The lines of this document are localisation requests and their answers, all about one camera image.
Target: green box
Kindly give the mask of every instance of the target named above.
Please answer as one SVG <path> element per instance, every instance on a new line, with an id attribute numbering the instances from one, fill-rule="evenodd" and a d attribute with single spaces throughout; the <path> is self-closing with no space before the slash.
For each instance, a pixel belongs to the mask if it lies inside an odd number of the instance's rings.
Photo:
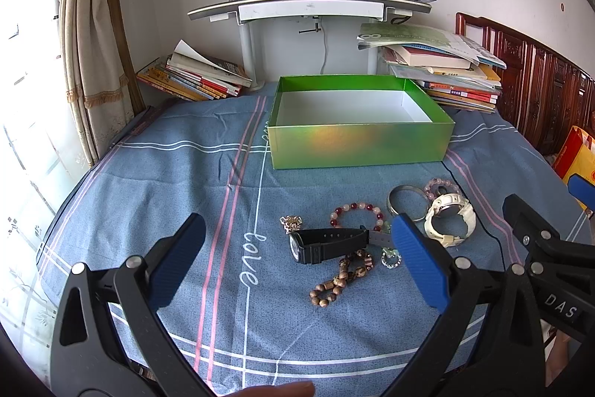
<path id="1" fill-rule="evenodd" d="M 275 169 L 442 160 L 454 121 L 411 80 L 281 77 L 268 125 Z"/>

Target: black wristwatch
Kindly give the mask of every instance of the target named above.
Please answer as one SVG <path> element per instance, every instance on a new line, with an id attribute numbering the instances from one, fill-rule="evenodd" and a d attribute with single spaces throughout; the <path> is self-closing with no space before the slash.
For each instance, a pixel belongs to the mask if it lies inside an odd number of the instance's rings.
<path id="1" fill-rule="evenodd" d="M 359 229 L 305 229 L 289 234 L 294 259 L 301 264 L 318 264 L 327 259 L 345 256 L 368 244 L 394 248 L 390 234 Z"/>

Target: red beaded bracelet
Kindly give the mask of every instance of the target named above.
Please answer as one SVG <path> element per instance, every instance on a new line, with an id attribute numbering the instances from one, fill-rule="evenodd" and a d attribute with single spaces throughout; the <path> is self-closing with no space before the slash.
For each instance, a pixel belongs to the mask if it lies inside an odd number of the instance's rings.
<path id="1" fill-rule="evenodd" d="M 379 207 L 374 207 L 373 205 L 366 204 L 365 202 L 352 202 L 351 204 L 345 204 L 342 207 L 337 207 L 334 212 L 331 213 L 331 225 L 333 227 L 340 227 L 338 224 L 338 217 L 344 212 L 349 212 L 351 209 L 367 209 L 370 212 L 376 214 L 376 225 L 374 226 L 374 231 L 382 230 L 382 226 L 385 223 L 384 214 L 382 214 Z"/>

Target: white shelf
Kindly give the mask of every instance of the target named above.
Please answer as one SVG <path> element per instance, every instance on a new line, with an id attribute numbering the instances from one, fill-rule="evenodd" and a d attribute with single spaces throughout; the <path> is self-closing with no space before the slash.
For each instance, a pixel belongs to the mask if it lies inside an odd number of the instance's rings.
<path id="1" fill-rule="evenodd" d="M 201 7 L 188 13 L 191 20 L 209 17 L 212 22 L 232 14 L 240 26 L 242 59 L 246 74 L 255 80 L 254 47 L 249 23 L 257 19 L 292 16 L 355 16 L 386 21 L 388 14 L 411 17 L 413 12 L 429 13 L 432 7 L 412 0 L 239 0 Z M 378 48 L 368 48 L 368 74 L 376 74 Z"/>

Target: human hand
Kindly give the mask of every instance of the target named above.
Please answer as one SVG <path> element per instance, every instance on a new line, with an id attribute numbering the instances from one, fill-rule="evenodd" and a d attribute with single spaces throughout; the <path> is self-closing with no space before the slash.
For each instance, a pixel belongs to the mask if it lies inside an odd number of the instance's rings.
<path id="1" fill-rule="evenodd" d="M 308 380 L 286 383 L 285 385 L 260 385 L 247 387 L 230 397 L 312 397 L 314 384 Z"/>

